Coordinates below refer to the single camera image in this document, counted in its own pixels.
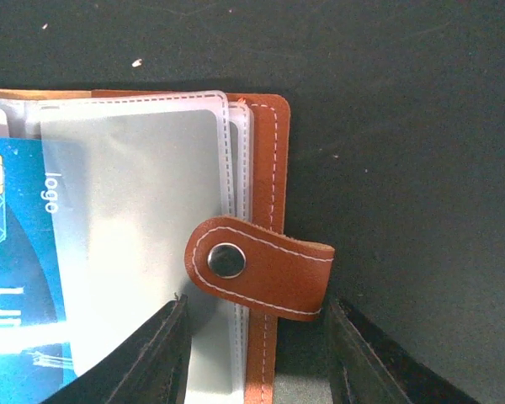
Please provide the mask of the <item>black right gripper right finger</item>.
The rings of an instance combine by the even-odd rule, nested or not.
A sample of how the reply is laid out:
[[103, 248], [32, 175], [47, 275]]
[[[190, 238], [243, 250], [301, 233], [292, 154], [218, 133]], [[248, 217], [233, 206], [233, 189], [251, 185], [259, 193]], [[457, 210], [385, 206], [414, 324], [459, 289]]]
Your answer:
[[342, 298], [325, 307], [327, 373], [335, 403], [475, 403], [415, 360]]

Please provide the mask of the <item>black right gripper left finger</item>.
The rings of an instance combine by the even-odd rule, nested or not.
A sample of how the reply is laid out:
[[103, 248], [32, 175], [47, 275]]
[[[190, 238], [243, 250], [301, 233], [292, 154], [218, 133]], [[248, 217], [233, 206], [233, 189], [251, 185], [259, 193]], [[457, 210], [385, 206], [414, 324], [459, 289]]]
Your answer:
[[186, 295], [170, 300], [47, 403], [183, 403], [192, 333]]

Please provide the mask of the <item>blue VIP card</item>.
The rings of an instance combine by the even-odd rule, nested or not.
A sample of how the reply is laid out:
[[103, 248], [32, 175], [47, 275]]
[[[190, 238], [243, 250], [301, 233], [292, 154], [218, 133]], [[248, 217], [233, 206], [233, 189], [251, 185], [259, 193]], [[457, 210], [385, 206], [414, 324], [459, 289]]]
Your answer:
[[0, 137], [0, 403], [40, 403], [77, 377], [52, 222], [60, 177], [41, 141]]

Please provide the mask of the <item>brown leather card holder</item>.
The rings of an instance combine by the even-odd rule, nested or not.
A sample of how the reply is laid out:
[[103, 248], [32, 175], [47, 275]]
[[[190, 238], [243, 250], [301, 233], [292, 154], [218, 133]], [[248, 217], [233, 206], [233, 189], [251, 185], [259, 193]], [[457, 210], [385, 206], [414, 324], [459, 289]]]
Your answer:
[[[312, 321], [321, 311], [334, 250], [284, 236], [290, 136], [290, 106], [276, 94], [229, 93], [254, 113], [252, 219], [208, 219], [189, 238], [185, 267], [203, 291], [250, 309], [244, 401], [273, 400], [277, 321]], [[218, 280], [208, 270], [217, 242], [242, 247], [247, 267], [242, 280]]]

